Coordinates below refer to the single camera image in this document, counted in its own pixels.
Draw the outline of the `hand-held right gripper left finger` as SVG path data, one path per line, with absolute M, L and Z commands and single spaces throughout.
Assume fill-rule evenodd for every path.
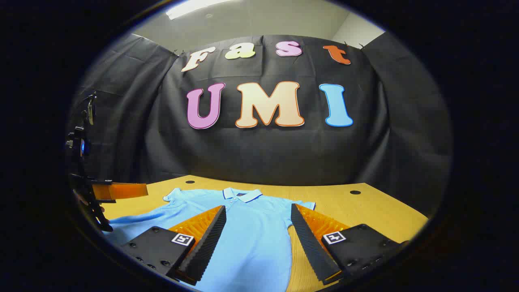
M 153 226 L 121 246 L 143 266 L 195 286 L 201 281 L 226 224 L 226 207 L 217 206 L 173 227 Z

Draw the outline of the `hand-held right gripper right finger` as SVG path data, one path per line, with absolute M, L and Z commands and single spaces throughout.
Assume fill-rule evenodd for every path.
M 407 241 L 394 241 L 367 224 L 349 227 L 300 204 L 292 204 L 291 221 L 317 279 L 324 285 L 366 274 L 407 245 Z

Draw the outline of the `light blue T-shirt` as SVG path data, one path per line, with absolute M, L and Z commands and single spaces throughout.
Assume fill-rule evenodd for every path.
M 170 228 L 214 207 L 226 208 L 226 224 L 202 279 L 202 292 L 286 292 L 292 269 L 288 227 L 293 201 L 260 190 L 181 190 L 148 213 L 111 220 L 105 237 L 121 246 L 150 227 Z

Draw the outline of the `black backdrop cloth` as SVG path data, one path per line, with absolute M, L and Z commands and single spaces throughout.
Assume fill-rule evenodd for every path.
M 257 35 L 177 54 L 131 34 L 79 82 L 68 132 L 90 94 L 93 177 L 367 183 L 427 217 L 448 181 L 446 102 L 421 61 L 387 33 L 362 49 Z

